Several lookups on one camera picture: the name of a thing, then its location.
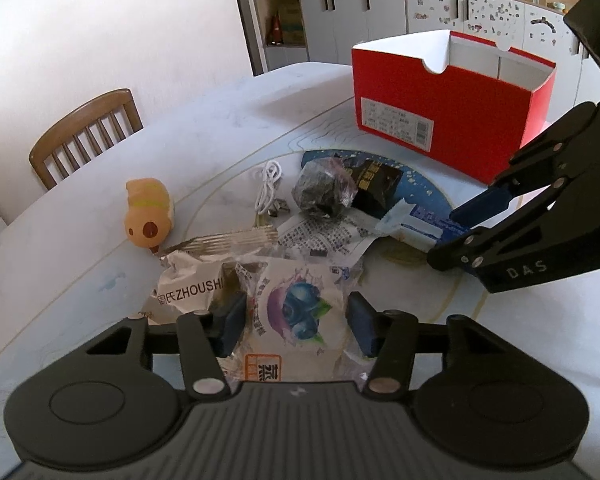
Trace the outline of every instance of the red bottle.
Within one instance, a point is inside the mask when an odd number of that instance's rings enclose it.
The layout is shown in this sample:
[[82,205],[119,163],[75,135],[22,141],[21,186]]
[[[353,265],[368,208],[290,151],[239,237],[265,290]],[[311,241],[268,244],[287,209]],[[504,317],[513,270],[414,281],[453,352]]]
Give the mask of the red bottle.
[[282,44],[282,27],[280,26],[280,18],[276,14],[271,19],[271,31],[269,33],[270,41],[272,45]]

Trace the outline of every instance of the dining table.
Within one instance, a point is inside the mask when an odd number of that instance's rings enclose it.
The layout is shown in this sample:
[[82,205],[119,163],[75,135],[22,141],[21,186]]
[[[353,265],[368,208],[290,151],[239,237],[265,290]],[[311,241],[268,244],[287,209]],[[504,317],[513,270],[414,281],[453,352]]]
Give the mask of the dining table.
[[[277,195],[296,213],[291,189],[302,154],[334,149],[384,156],[411,168],[451,207],[485,189],[421,153],[360,130],[351,67],[306,62],[231,83],[168,112],[17,217],[0,234],[0,478],[19,463],[3,422],[10,393],[137,313],[164,270],[154,254],[125,236],[128,180],[154,177],[166,186],[174,201],[174,227],[163,244],[169,246],[252,227],[269,160],[282,167]],[[525,200],[514,201],[494,221]],[[579,388],[590,413],[574,463],[600,480],[600,270],[490,294],[460,269],[437,272],[383,255],[381,238],[363,257],[359,286],[378,310],[403,310],[431,323],[464,314]],[[176,374],[172,364],[164,362],[165,375]],[[422,384],[431,366],[427,358],[416,359],[412,386]]]

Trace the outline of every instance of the plush toy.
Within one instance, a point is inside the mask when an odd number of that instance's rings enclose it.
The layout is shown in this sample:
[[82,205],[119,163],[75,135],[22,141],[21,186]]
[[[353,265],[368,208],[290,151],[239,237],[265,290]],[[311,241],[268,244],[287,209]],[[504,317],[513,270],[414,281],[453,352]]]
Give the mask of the plush toy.
[[173,202],[164,184],[155,178],[126,183],[129,210],[125,216],[126,237],[138,247],[157,253],[173,228]]

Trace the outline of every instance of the wooden chair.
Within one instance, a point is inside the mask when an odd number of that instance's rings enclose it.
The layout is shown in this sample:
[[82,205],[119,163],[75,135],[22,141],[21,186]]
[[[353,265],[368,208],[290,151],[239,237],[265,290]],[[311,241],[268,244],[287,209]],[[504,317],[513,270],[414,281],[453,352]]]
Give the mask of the wooden chair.
[[68,160],[71,166],[71,170],[77,171],[80,169],[80,164],[78,164],[76,156],[70,149],[71,143],[77,148],[82,159],[82,165],[91,160],[89,153],[78,136],[81,136],[83,133],[86,134],[88,145],[91,147],[91,155],[98,156],[102,153],[102,148],[91,131],[92,125],[96,126],[105,150],[111,148],[114,143],[102,122],[103,119],[109,118],[118,142],[122,142],[125,139],[125,133],[115,115],[115,112],[119,108],[123,109],[131,127],[129,135],[142,129],[142,122],[140,121],[136,104],[131,95],[131,90],[122,88],[107,92],[76,108],[73,112],[60,119],[38,139],[38,142],[36,142],[36,145],[29,153],[29,162],[47,189],[51,189],[56,185],[56,180],[51,175],[45,163],[49,157],[52,158],[62,178],[68,177],[69,172],[58,158],[59,153],[64,153],[66,160]]

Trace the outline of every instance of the open cardboard box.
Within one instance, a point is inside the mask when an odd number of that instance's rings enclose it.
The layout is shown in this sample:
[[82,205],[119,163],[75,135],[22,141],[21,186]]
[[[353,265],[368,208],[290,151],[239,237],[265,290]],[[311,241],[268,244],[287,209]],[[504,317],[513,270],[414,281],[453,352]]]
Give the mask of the open cardboard box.
[[490,184],[544,127],[555,63],[449,30],[353,47],[358,126]]

